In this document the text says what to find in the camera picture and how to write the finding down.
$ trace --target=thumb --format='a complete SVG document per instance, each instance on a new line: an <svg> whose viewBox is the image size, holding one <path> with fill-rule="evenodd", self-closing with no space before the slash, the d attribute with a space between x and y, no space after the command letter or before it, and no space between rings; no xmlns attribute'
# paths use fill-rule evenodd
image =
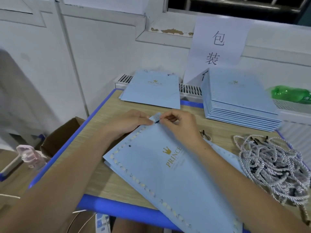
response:
<svg viewBox="0 0 311 233"><path fill-rule="evenodd" d="M175 131L176 131L177 127L178 127L176 124L173 124L171 121L169 121L167 119L160 119L160 124L165 125L173 133L175 133Z"/></svg>
<svg viewBox="0 0 311 233"><path fill-rule="evenodd" d="M139 125L152 125L153 121L148 118L138 118L138 126Z"/></svg>

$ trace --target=hand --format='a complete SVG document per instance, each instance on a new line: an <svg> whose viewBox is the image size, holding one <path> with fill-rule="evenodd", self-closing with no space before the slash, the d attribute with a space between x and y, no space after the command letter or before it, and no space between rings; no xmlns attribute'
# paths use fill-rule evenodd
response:
<svg viewBox="0 0 311 233"><path fill-rule="evenodd" d="M193 150L198 142L203 141L196 125L196 118L192 113L172 109L160 116L160 123L167 126L177 140L190 150Z"/></svg>
<svg viewBox="0 0 311 233"><path fill-rule="evenodd" d="M126 133L134 131L139 125L152 125L150 116L139 110L130 110L123 115L112 119L105 129L111 132L113 139L116 140Z"/></svg>

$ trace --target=person's left hand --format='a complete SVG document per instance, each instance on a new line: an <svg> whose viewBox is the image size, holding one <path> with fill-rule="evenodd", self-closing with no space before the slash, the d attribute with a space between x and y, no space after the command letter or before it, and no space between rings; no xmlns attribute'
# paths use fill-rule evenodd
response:
<svg viewBox="0 0 311 233"><path fill-rule="evenodd" d="M139 110L130 110L123 115L112 119L105 126L105 130L111 132L114 140L120 138L126 133L132 132L139 125L152 125L153 121L149 119L150 116Z"/></svg>

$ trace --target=forearm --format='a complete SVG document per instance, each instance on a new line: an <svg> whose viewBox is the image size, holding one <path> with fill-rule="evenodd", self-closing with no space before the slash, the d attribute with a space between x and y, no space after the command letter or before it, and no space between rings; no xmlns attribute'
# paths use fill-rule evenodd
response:
<svg viewBox="0 0 311 233"><path fill-rule="evenodd" d="M193 147L193 152L252 233L310 232L302 221L231 166L204 140Z"/></svg>
<svg viewBox="0 0 311 233"><path fill-rule="evenodd" d="M98 130L22 197L0 222L1 232L55 232L74 211L92 173L113 141Z"/></svg>

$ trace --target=person's right hand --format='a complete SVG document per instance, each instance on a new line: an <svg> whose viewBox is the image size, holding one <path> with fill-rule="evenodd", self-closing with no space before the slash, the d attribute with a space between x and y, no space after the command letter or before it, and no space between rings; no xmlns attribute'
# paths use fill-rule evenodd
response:
<svg viewBox="0 0 311 233"><path fill-rule="evenodd" d="M187 111L169 110L160 116L160 123L168 127L177 140L190 150L193 150L203 140L197 128L195 116Z"/></svg>

